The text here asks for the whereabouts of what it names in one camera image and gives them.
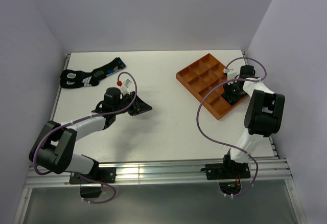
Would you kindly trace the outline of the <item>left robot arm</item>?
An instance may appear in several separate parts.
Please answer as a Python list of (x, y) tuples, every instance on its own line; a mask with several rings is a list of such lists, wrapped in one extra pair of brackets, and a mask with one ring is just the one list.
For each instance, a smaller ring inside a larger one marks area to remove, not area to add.
[(46, 122), (30, 150), (29, 160), (34, 168), (41, 166), (56, 174), (80, 173), (84, 180), (93, 183), (100, 176), (99, 163), (85, 155), (74, 154), (76, 142), (94, 132), (108, 129), (117, 115), (128, 113), (137, 116), (151, 110), (152, 107), (136, 92), (110, 87), (89, 116), (66, 123)]

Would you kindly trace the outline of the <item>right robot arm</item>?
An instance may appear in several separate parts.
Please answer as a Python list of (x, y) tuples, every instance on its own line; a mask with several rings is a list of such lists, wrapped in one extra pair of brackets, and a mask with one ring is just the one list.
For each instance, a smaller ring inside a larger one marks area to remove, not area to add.
[(250, 101), (244, 118), (245, 130), (236, 144), (241, 150), (231, 148), (223, 158), (221, 172), (227, 178), (248, 171), (248, 155), (264, 138), (279, 131), (285, 104), (285, 96), (267, 88), (255, 76), (253, 66), (242, 66), (236, 78), (241, 80), (223, 85), (227, 102), (234, 105), (246, 95)]

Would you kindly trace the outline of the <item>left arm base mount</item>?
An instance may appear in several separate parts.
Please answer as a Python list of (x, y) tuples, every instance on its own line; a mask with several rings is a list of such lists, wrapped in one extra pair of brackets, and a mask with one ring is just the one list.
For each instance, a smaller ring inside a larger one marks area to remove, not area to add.
[(112, 190), (109, 201), (116, 196), (116, 189), (111, 185), (115, 183), (115, 167), (96, 167), (89, 174), (71, 173), (69, 177), (70, 185), (81, 185), (80, 196), (83, 199), (95, 201), (104, 193), (105, 188)]

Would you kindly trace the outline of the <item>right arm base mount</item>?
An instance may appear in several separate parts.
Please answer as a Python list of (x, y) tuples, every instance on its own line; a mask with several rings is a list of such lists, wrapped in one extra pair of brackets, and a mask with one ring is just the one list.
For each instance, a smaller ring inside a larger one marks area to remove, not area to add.
[(220, 190), (227, 195), (239, 194), (242, 188), (241, 179), (251, 177), (247, 163), (206, 164), (200, 171), (205, 172), (206, 179), (209, 181), (228, 180), (228, 182), (219, 183)]

